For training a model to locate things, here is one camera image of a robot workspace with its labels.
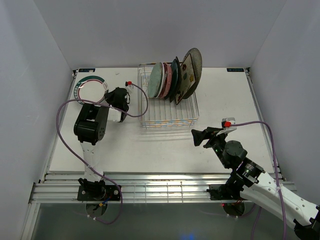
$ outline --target cable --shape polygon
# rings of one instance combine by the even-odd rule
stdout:
[[[235,203],[232,203],[232,205],[241,204],[243,201],[244,201],[244,199],[241,197],[241,198],[239,198]]]
[[[105,203],[108,202],[109,200],[110,200],[110,197],[108,197],[108,199],[104,200],[104,201],[102,202],[102,204],[105,204]]]
[[[262,210],[262,207],[259,207],[258,214],[256,215],[256,218],[255,218],[255,221],[254,221],[254,224],[253,224],[253,228],[251,230],[251,240],[254,240],[255,229],[256,229],[260,214],[261,214],[261,210]]]
[[[253,213],[253,211],[256,209],[256,207],[257,207],[257,205],[253,204],[252,208],[247,213],[245,213],[241,216],[238,216],[238,218],[240,219],[240,218],[248,217],[250,214]],[[202,210],[199,210],[199,212],[202,214],[207,214],[207,215],[212,215],[212,216],[223,216],[223,217],[226,216],[225,214],[211,213],[211,212],[206,212],[206,211],[202,211]]]
[[[131,115],[131,114],[129,114],[129,113],[127,113],[127,112],[119,109],[119,108],[116,108],[116,107],[113,107],[113,108],[114,108],[115,110],[118,110],[118,111],[124,113],[125,115],[128,115],[128,116],[132,117],[132,118],[138,118],[138,117],[143,116],[143,115],[147,112],[147,110],[148,110],[148,107],[149,107],[148,96],[147,96],[146,92],[145,92],[141,87],[139,87],[138,85],[136,85],[136,84],[134,84],[134,83],[132,83],[132,82],[130,82],[129,85],[133,85],[134,87],[136,87],[136,88],[138,88],[140,91],[142,91],[142,93],[144,94],[145,99],[146,99],[146,108],[145,108],[145,111],[144,111],[142,114],[140,114],[140,115]],[[109,106],[109,105],[107,105],[107,104],[104,104],[104,103],[98,103],[98,102],[94,102],[94,101],[90,101],[90,100],[86,100],[86,99],[70,99],[70,100],[64,102],[63,104],[61,104],[61,106],[59,107],[59,109],[58,109],[58,111],[57,111],[57,113],[56,113],[56,118],[55,118],[56,132],[57,132],[57,134],[58,134],[61,142],[65,145],[65,147],[66,147],[74,156],[76,156],[81,162],[83,162],[83,164],[86,165],[92,172],[94,172],[95,174],[97,174],[99,177],[101,177],[101,178],[103,178],[103,179],[105,179],[105,180],[113,183],[113,184],[116,186],[116,188],[117,188],[117,190],[118,190],[118,192],[119,192],[119,194],[120,194],[120,210],[119,210],[117,216],[116,216],[112,221],[109,221],[109,222],[108,222],[108,221],[101,220],[101,219],[96,218],[96,217],[90,216],[90,217],[93,218],[94,220],[97,220],[97,221],[99,221],[99,222],[101,222],[101,223],[103,223],[103,224],[106,224],[106,225],[110,225],[110,224],[113,224],[115,221],[117,221],[118,218],[120,217],[121,213],[122,213],[122,209],[123,209],[123,196],[122,196],[121,188],[119,187],[119,185],[118,185],[115,181],[113,181],[112,179],[110,179],[110,178],[108,178],[108,177],[100,174],[100,173],[97,172],[95,169],[93,169],[91,166],[89,166],[89,164],[88,164],[80,155],[78,155],[75,151],[73,151],[72,148],[66,143],[66,141],[64,140],[64,138],[62,137],[61,132],[60,132],[59,119],[60,119],[60,112],[61,112],[61,110],[62,110],[62,109],[64,108],[64,106],[66,106],[68,103],[75,102],[75,101],[78,101],[78,100],[81,100],[82,102],[85,102],[85,103],[90,103],[90,104],[98,105],[98,106],[101,106],[101,107],[111,108],[111,106]]]
[[[279,197],[280,197],[281,208],[282,208],[282,218],[283,218],[283,235],[282,235],[282,239],[285,240],[286,239],[286,234],[287,234],[287,217],[286,217],[284,197],[282,195],[282,191],[281,191],[281,188],[280,188],[279,176],[278,176],[278,171],[277,171],[277,161],[276,161],[276,151],[275,151],[274,136],[272,134],[271,127],[269,126],[269,124],[267,124],[264,121],[249,121],[249,122],[244,122],[244,123],[239,123],[239,124],[231,124],[231,126],[232,127],[240,127],[240,126],[245,126],[245,125],[250,125],[250,124],[263,124],[268,128],[268,131],[269,131],[269,134],[270,134],[271,147],[272,147],[272,158],[273,158],[273,164],[274,164],[274,170],[275,170],[274,171],[275,172],[275,182],[276,182],[276,186],[279,189]]]

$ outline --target black plate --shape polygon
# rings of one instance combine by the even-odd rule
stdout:
[[[177,92],[180,88],[181,81],[182,81],[182,76],[181,76],[181,68],[180,68],[180,63],[179,59],[176,56],[175,59],[171,63],[171,69],[172,69],[172,79],[171,79],[171,87],[169,90],[169,93],[167,96],[165,96],[164,99],[169,98],[170,103],[175,100]]]

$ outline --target pink plate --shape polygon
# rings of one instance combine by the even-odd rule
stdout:
[[[162,64],[162,69],[163,69],[163,71],[162,71],[162,81],[161,81],[161,84],[159,86],[159,89],[158,89],[159,92],[158,92],[158,95],[156,95],[156,98],[161,98],[162,89],[164,88],[165,82],[167,80],[167,72],[168,72],[168,70],[166,70],[167,66],[165,66],[165,63],[163,63],[163,62],[161,62],[161,64]]]
[[[167,94],[169,93],[170,90],[170,86],[171,86],[171,79],[172,79],[172,69],[171,66],[167,63],[165,63],[167,65],[167,69],[168,69],[168,75],[167,75],[167,82],[165,85],[165,91],[163,93],[162,98],[164,98],[165,96],[167,96]]]
[[[163,75],[162,75],[162,85],[161,85],[161,89],[159,92],[159,95],[157,96],[157,98],[162,98],[165,94],[166,91],[166,85],[167,85],[167,76],[168,76],[168,65],[165,62],[162,62],[163,64]]]

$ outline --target sticker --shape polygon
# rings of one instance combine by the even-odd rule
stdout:
[[[95,68],[79,68],[79,73],[94,73]]]
[[[106,81],[99,76],[87,76],[77,82],[73,89],[75,99],[86,99],[100,103],[105,99],[105,93],[108,89]]]
[[[244,72],[245,70],[243,68],[227,68],[227,72]]]

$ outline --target white wall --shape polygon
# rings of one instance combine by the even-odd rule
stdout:
[[[71,70],[32,0],[0,0],[0,239],[19,238]]]
[[[286,0],[34,0],[72,69],[182,59],[249,67]]]
[[[320,204],[320,2],[287,0],[252,68],[265,120],[288,180]]]

